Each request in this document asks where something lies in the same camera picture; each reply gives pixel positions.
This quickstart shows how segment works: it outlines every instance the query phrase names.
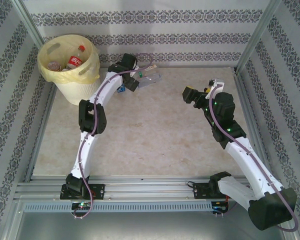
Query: patterned wallpaper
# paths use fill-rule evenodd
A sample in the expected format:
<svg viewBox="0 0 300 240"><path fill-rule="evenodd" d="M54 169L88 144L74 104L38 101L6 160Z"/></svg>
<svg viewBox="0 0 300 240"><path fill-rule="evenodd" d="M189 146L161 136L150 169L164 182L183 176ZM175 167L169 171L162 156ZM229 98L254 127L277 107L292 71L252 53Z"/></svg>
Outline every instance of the patterned wallpaper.
<svg viewBox="0 0 300 240"><path fill-rule="evenodd" d="M39 74L38 48L8 0L0 0L0 235L24 180L52 84Z"/></svg>
<svg viewBox="0 0 300 240"><path fill-rule="evenodd" d="M45 40L83 35L103 67L123 53L149 53L159 66L235 67L269 0L23 2Z"/></svg>
<svg viewBox="0 0 300 240"><path fill-rule="evenodd" d="M300 223L300 0L282 1L241 77L272 171L297 193Z"/></svg>

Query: purple cable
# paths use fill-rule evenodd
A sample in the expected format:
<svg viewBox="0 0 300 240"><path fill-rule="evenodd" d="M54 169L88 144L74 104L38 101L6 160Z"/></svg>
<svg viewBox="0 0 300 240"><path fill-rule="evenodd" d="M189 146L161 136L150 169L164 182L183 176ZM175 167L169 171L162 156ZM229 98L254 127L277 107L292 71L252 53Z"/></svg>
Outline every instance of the purple cable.
<svg viewBox="0 0 300 240"><path fill-rule="evenodd" d="M291 209L291 207L289 206L289 204L287 203L287 201L285 200L285 198L281 195L281 193L279 192L279 190L276 188L276 186L274 185L274 183L271 181L270 177L266 174L265 170L262 168L262 166L260 165L260 163L258 162L258 160L256 159L256 157L253 154L250 154L251 152L245 147L243 146L238 140L236 140L234 137L232 137L230 134L228 134L225 130L223 130L223 128L220 126L220 124L217 121L217 118L214 114L214 110L213 110L213 104L212 104L212 97L215 93L215 91L218 88L221 88L222 85L218 84L211 92L211 97L209 98L209 110L212 116L212 119L214 121L214 124L217 126L217 128L224 134L226 135L229 139L231 139L233 142L235 142L236 144L238 144L248 155L251 156L251 158L253 159L254 163L257 165L257 167L260 169L260 171L262 172L263 176L265 177L265 179L268 181L268 183L271 185L271 187L273 188L273 190L276 192L276 194L279 196L279 198L281 199L281 201L283 202L283 204L285 205L285 207L288 209L288 211L290 212L293 220L294 220L294 228L292 229L286 229L283 228L281 226L277 226L279 229L281 229L282 231L285 232L295 232L298 230L299 227L299 223L298 223L298 219L297 216L295 215L294 211Z"/></svg>
<svg viewBox="0 0 300 240"><path fill-rule="evenodd" d="M137 56L143 55L143 54L146 54L146 55L149 55L149 56L150 56L150 63L149 63L148 65L146 65L146 66L144 66L144 67L141 67L141 68L138 68L138 69L135 69L135 70L122 71L122 72L119 72L119 73L113 75L112 77L110 77L110 78L109 78L109 79L101 86L101 88L100 88L100 89L98 90L98 92L96 93L96 96L95 96L94 102L93 102L93 118L94 118L94 126L93 126L92 133L95 133L96 130L97 130L97 124L98 124L97 100L99 99L99 95L100 95L101 91L105 88L105 86L106 86L108 83L110 83L110 81L111 81L112 79L114 79L114 78L115 78L116 76L118 76L118 75L121 75L121 74L128 74L128 73L134 73L134 72L138 72L138 71L145 70L145 69L147 69L148 67L150 67L150 66L152 65L153 61L154 61L152 55L151 55L150 53L140 53L140 54L137 54ZM82 168L82 165L81 165L81 163L82 163L82 162L81 162L81 152L82 152L82 149L83 149L83 147L84 147L84 144L86 143L86 139L88 139L88 135L91 135L91 133L88 132L88 133L85 135L84 140L82 141L82 144L81 144L81 146L80 146L80 148L79 148L79 154L78 154L79 160L78 160L78 164L79 164L79 169L80 169L80 173L81 173L83 182L84 182L86 188L88 189L88 192L89 192L89 195L90 195L90 201L91 201L91 204L90 204L89 210L88 210L83 216L78 217L78 216L76 215L76 211L74 211L74 212L73 212L73 216L74 216L75 219L83 219L84 217L86 217L86 216L91 212L92 206L93 206L93 203L94 203L94 196L93 196L92 191L91 191L91 189L90 189L90 187L89 187L89 184L88 184L87 181L86 181L86 178L85 178L85 176L84 176L84 171L83 171L83 168Z"/></svg>

